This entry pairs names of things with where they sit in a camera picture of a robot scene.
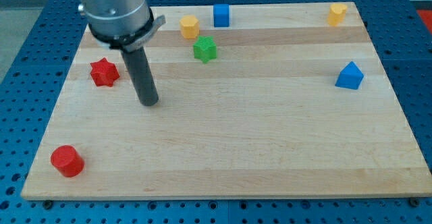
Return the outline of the silver robot arm cylinder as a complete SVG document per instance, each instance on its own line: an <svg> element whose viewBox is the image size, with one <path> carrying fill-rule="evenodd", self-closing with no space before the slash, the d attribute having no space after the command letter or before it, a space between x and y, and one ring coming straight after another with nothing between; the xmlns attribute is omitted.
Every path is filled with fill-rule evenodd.
<svg viewBox="0 0 432 224"><path fill-rule="evenodd" d="M80 0L91 28L105 36L140 30L150 20L146 0Z"/></svg>

